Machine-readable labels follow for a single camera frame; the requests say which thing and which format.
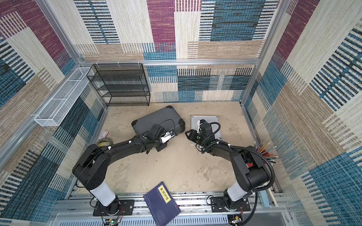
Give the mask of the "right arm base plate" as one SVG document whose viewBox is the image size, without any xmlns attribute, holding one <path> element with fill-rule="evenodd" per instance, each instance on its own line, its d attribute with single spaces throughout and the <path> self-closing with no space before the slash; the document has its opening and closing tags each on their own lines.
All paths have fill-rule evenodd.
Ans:
<svg viewBox="0 0 362 226">
<path fill-rule="evenodd" d="M 223 197 L 210 196 L 207 198 L 208 205 L 211 206 L 212 212 L 243 212 L 251 211 L 248 199 L 241 199 L 227 206 Z"/>
</svg>

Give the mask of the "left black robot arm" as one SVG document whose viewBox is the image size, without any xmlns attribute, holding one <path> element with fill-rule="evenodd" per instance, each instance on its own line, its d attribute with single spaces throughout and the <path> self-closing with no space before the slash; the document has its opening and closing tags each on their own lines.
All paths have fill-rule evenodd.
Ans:
<svg viewBox="0 0 362 226">
<path fill-rule="evenodd" d="M 175 131 L 166 131 L 161 125 L 155 124 L 149 131 L 121 143 L 103 147 L 92 144 L 81 155 L 72 173 L 98 200 L 100 207 L 109 209 L 111 214 L 114 214 L 120 203 L 119 198 L 105 182 L 109 165 L 129 155 L 148 153 L 153 148 L 161 151 L 175 135 Z"/>
</svg>

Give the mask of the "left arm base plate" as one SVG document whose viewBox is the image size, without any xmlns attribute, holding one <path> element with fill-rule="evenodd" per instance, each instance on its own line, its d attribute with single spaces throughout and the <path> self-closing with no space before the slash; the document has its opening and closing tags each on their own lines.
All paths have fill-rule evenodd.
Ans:
<svg viewBox="0 0 362 226">
<path fill-rule="evenodd" d="M 97 201 L 92 215 L 94 217 L 130 216 L 133 213 L 133 207 L 134 200 L 119 200 L 111 203 L 109 207 L 105 207 Z"/>
</svg>

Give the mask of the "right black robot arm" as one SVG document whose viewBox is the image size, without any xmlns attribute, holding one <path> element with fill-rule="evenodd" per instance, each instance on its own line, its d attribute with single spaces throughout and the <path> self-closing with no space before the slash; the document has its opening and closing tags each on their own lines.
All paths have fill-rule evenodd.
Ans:
<svg viewBox="0 0 362 226">
<path fill-rule="evenodd" d="M 216 139 L 215 134 L 220 128 L 218 122 L 204 121 L 199 130 L 187 131 L 185 135 L 202 154 L 208 153 L 232 163 L 236 182 L 223 195 L 226 209 L 232 211 L 251 194 L 270 188 L 275 181 L 275 172 L 271 163 L 253 146 L 234 146 Z"/>
</svg>

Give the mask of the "large black poker case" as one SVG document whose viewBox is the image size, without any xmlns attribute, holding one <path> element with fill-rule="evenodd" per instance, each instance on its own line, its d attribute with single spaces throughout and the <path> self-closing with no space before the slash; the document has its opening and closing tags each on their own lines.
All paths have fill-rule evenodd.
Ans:
<svg viewBox="0 0 362 226">
<path fill-rule="evenodd" d="M 147 138 L 156 138 L 155 133 L 160 132 L 161 128 L 163 128 L 163 132 L 160 135 L 168 131 L 172 135 L 178 135 L 185 131 L 184 119 L 171 105 L 134 120 L 131 125 L 137 135 Z"/>
</svg>

